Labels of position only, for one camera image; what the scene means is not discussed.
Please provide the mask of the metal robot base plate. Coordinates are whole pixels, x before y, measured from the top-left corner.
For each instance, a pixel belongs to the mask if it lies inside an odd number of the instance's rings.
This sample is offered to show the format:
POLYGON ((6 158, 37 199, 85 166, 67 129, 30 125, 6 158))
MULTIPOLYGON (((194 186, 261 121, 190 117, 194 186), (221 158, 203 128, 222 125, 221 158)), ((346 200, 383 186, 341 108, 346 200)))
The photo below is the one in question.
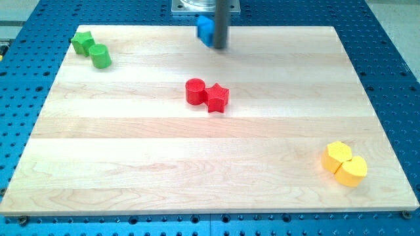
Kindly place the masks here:
MULTIPOLYGON (((216 0, 171 0, 171 12, 174 15, 213 14, 216 10, 216 0)), ((241 12, 239 0, 227 0, 231 14, 241 12)))

